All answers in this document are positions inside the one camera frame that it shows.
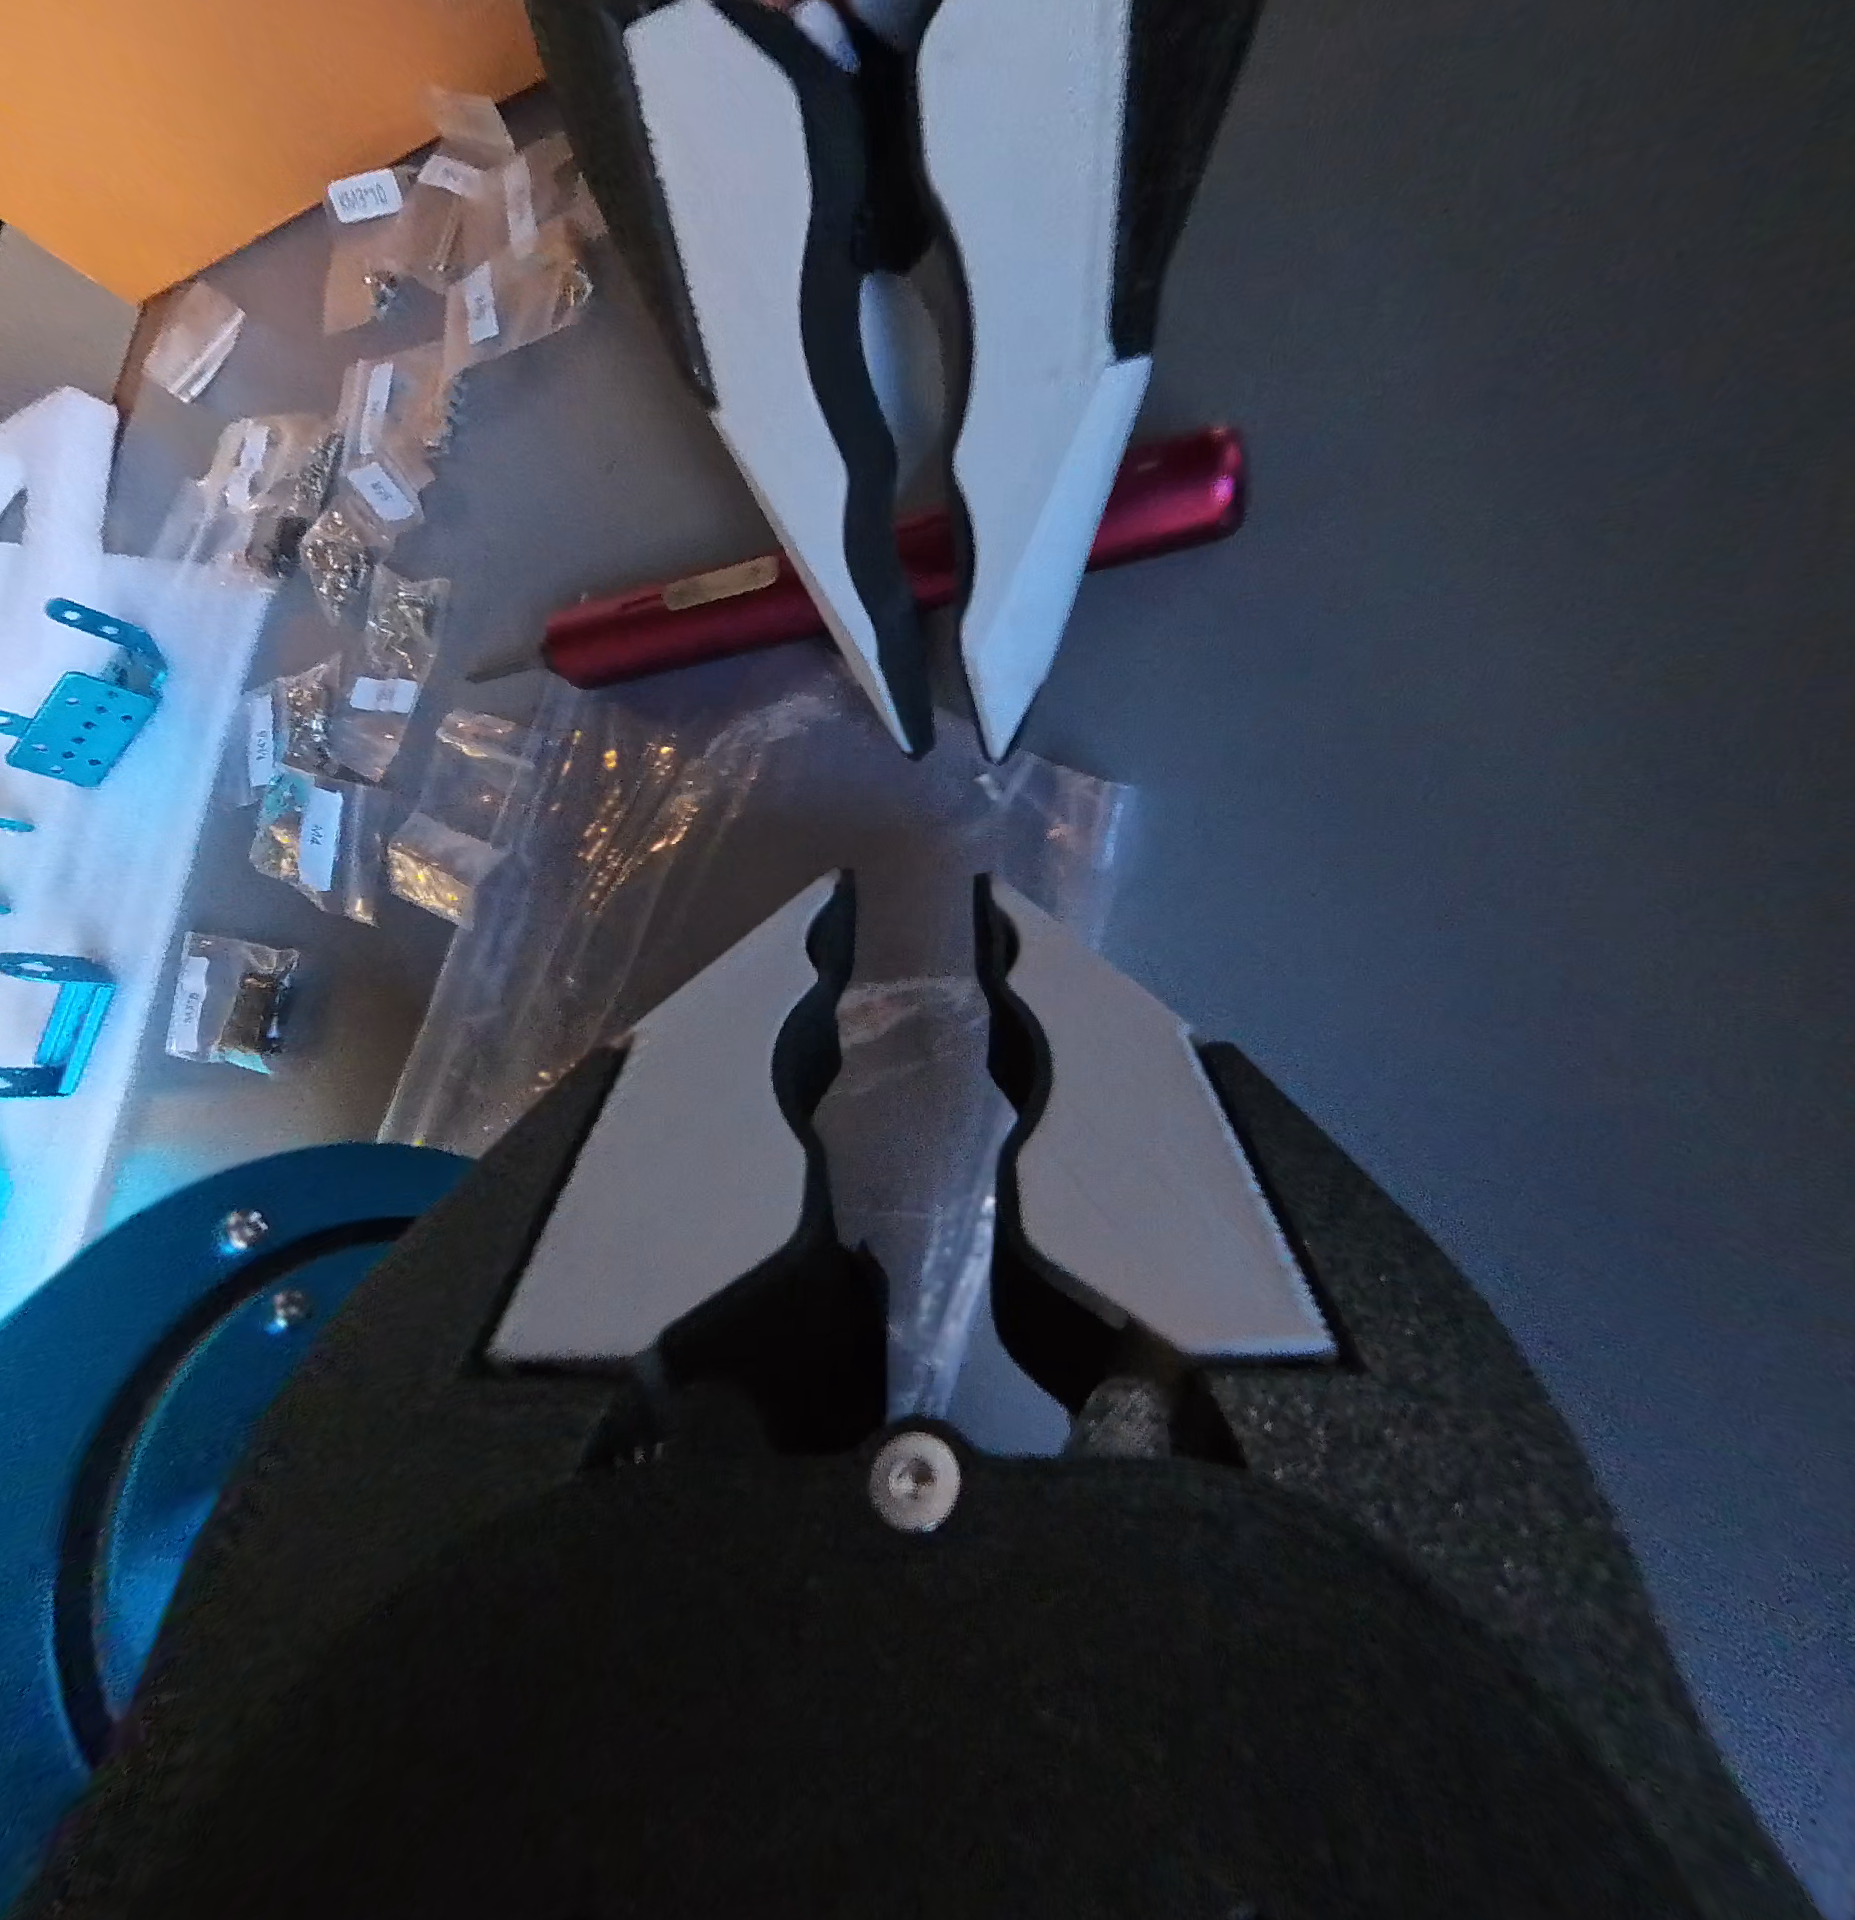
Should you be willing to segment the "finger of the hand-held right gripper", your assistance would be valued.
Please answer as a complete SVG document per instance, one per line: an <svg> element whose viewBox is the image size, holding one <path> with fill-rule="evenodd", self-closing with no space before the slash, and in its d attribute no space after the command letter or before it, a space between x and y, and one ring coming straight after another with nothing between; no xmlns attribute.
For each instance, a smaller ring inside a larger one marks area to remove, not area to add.
<svg viewBox="0 0 1855 1920"><path fill-rule="evenodd" d="M656 2L623 28L711 385L711 428L899 749L936 744L899 448L865 353L859 84L765 2Z"/></svg>
<svg viewBox="0 0 1855 1920"><path fill-rule="evenodd" d="M952 482L959 672L1005 760L1050 680L1149 353L1114 346L1124 0L949 0L918 38L918 156L966 289Z"/></svg>

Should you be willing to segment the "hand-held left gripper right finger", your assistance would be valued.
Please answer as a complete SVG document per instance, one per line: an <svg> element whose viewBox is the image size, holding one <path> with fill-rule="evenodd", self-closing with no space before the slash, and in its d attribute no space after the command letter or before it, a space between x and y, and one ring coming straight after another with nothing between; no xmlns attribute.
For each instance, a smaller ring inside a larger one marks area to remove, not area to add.
<svg viewBox="0 0 1855 1920"><path fill-rule="evenodd" d="M994 1163L991 1322L1014 1363L1330 1363L1335 1332L1179 1011L972 878Z"/></svg>

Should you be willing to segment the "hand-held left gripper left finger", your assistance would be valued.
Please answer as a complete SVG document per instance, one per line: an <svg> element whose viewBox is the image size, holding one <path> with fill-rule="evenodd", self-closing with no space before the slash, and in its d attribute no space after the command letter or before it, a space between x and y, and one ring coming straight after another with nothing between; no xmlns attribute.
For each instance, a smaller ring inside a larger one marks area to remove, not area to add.
<svg viewBox="0 0 1855 1920"><path fill-rule="evenodd" d="M503 1365L627 1363L832 1228L816 1106L844 1071L855 878L832 870L656 1001L487 1339Z"/></svg>

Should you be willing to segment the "red pen screwdriver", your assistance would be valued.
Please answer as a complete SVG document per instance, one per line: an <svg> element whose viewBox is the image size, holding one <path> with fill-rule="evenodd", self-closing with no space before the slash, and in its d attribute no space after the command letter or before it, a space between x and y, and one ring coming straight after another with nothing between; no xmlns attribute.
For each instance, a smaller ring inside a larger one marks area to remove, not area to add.
<svg viewBox="0 0 1855 1920"><path fill-rule="evenodd" d="M1087 547L1087 572L1218 546L1242 526L1242 516L1248 440L1236 428L1128 448ZM529 653L475 666L466 683L543 666L588 692L788 641L832 641L832 632L793 558L770 547L691 579L581 601L549 614Z"/></svg>

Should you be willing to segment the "blue rotary base assembly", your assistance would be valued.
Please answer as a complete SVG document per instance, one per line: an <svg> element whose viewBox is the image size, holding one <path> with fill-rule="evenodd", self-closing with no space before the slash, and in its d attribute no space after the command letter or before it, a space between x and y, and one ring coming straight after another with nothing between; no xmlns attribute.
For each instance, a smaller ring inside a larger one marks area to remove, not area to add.
<svg viewBox="0 0 1855 1920"><path fill-rule="evenodd" d="M0 1322L0 1797L89 1780L257 1418L466 1168L384 1143L250 1162Z"/></svg>

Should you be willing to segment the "grey desk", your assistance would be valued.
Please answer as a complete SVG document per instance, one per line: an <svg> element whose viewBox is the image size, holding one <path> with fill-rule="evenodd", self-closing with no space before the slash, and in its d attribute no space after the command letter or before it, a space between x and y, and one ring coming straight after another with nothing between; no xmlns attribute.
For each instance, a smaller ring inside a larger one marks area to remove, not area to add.
<svg viewBox="0 0 1855 1920"><path fill-rule="evenodd" d="M1465 1270L1855 1910L1855 2L1270 2L1024 744L1110 953Z"/></svg>

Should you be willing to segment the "clear plastic bag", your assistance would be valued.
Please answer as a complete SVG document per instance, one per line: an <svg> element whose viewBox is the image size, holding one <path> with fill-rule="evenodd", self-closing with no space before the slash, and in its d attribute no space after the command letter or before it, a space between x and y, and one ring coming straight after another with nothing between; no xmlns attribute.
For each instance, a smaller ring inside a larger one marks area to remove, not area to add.
<svg viewBox="0 0 1855 1920"><path fill-rule="evenodd" d="M1034 749L994 762L956 712L907 760L816 644L609 692L554 680L492 746L451 712L386 840L391 889L441 911L455 883L459 929L384 1141L481 1154L587 1050L850 870L844 1071L816 1134L844 1238L891 1273L891 1406L952 1415L1010 1123L986 1076L972 878L1099 949L1132 821L1132 783Z"/></svg>

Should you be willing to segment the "pile of small screw bags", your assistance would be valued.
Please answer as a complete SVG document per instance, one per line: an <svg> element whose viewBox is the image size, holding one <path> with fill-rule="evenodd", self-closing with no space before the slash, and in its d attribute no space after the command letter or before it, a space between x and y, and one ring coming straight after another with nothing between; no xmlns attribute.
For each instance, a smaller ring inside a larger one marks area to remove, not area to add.
<svg viewBox="0 0 1855 1920"><path fill-rule="evenodd" d="M322 327L354 342L329 410L233 418L179 490L159 558L209 586L312 594L324 653L237 692L215 798L250 863L370 929L422 896L419 825L386 787L455 610L412 568L475 371L574 327L604 230L560 132L518 144L492 98L431 87L431 148L329 187Z"/></svg>

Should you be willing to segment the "open cardboard box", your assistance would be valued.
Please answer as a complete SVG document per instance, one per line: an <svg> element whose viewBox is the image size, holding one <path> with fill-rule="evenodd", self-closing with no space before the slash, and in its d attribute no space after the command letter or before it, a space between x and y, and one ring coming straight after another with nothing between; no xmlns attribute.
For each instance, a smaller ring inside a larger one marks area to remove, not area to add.
<svg viewBox="0 0 1855 1920"><path fill-rule="evenodd" d="M518 0L0 0L0 222L137 304L529 84Z"/></svg>

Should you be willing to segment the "white foam sheet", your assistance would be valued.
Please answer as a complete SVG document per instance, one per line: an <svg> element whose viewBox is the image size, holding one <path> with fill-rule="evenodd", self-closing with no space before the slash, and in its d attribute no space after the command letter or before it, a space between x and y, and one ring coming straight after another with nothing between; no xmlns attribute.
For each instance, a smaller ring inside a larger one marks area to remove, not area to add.
<svg viewBox="0 0 1855 1920"><path fill-rule="evenodd" d="M144 630L165 657L153 712L72 718L93 783L17 769L0 738L0 953L82 960L110 1001L82 1057L51 1047L58 1094L0 1088L0 1315L19 1306L99 1228L118 1131L146 1029L165 1011L185 883L218 783L273 590L218 567L110 558L11 601L0 623L0 707L17 733L62 707L58 683L113 680ZM0 1081L39 1063L58 982L0 975Z"/></svg>

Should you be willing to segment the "small blue metal bracket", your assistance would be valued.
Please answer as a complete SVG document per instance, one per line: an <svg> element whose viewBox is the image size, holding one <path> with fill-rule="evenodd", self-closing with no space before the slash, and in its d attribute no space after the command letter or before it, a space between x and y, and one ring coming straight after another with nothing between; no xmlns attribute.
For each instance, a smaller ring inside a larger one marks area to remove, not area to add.
<svg viewBox="0 0 1855 1920"><path fill-rule="evenodd" d="M55 1004L30 1063L0 1069L0 1100L47 1100L74 1094L118 992L113 972L72 953L4 949L0 975L55 986Z"/></svg>

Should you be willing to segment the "blue perforated metal bracket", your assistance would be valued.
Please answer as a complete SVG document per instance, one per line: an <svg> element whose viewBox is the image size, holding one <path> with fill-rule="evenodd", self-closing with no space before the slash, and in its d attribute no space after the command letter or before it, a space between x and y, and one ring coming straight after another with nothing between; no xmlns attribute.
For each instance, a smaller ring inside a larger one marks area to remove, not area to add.
<svg viewBox="0 0 1855 1920"><path fill-rule="evenodd" d="M39 712L0 707L4 762L72 787L97 787L153 726L167 657L126 614L62 594L42 610L78 638L110 641L113 657L99 673L58 673Z"/></svg>

